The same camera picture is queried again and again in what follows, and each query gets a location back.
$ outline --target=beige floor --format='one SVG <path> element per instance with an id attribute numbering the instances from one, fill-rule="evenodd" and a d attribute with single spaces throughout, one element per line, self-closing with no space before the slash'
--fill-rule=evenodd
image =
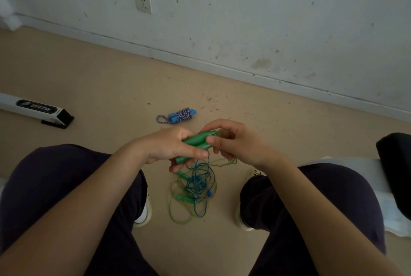
<path id="1" fill-rule="evenodd" d="M 411 134 L 411 123 L 274 91 L 150 58 L 29 28 L 0 30 L 0 92 L 66 108 L 67 130 L 0 111 L 0 175 L 40 146 L 76 143 L 112 153 L 123 143 L 166 125 L 158 114 L 198 110 L 186 128 L 219 118 L 244 122 L 296 164 L 324 156 L 376 158 L 388 133 Z M 153 206 L 151 222 L 135 230 L 146 259 L 170 275 L 247 275 L 267 237 L 233 223 L 244 164 L 216 169 L 218 192 L 204 219 L 185 226 L 167 213 L 175 176 L 167 162 L 144 167 Z M 411 273 L 411 242 L 387 236 L 388 255 Z"/>

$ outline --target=wall socket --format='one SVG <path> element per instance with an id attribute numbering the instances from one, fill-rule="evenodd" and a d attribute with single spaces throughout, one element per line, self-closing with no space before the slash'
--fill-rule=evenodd
<path id="1" fill-rule="evenodd" d="M 151 0 L 136 0 L 136 6 L 140 12 L 152 14 Z"/>

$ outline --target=navy trousers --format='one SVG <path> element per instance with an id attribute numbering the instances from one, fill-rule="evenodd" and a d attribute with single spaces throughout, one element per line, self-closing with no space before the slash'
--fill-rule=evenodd
<path id="1" fill-rule="evenodd" d="M 24 158 L 11 175 L 0 201 L 1 251 L 109 157 L 76 145 L 59 145 L 36 149 Z M 362 176 L 335 164 L 313 164 L 300 170 L 385 253 L 381 210 Z M 85 275 L 157 275 L 131 234 L 146 196 L 147 182 L 140 171 L 110 219 Z M 250 275 L 317 274 L 294 221 L 267 177 L 251 178 L 244 185 L 240 200 L 243 222 L 270 232 Z"/>

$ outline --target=braided rope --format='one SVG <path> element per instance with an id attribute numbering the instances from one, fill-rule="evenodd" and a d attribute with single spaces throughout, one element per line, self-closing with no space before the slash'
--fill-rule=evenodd
<path id="1" fill-rule="evenodd" d="M 176 123 L 179 123 L 180 121 L 183 121 L 183 120 L 189 120 L 193 117 L 190 108 L 184 108 L 176 112 L 176 114 L 178 117 Z M 156 120 L 158 123 L 161 123 L 161 124 L 173 124 L 171 119 L 164 115 L 158 115 Z"/>

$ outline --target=left hand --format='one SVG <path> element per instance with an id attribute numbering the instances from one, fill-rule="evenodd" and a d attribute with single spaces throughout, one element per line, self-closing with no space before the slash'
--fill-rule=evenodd
<path id="1" fill-rule="evenodd" d="M 137 143 L 147 152 L 147 164 L 161 159 L 170 159 L 170 172 L 175 173 L 184 165 L 177 165 L 174 159 L 177 156 L 190 158 L 207 158 L 210 154 L 207 150 L 183 143 L 185 139 L 196 135 L 182 127 L 176 126 L 160 130 L 136 139 Z"/>

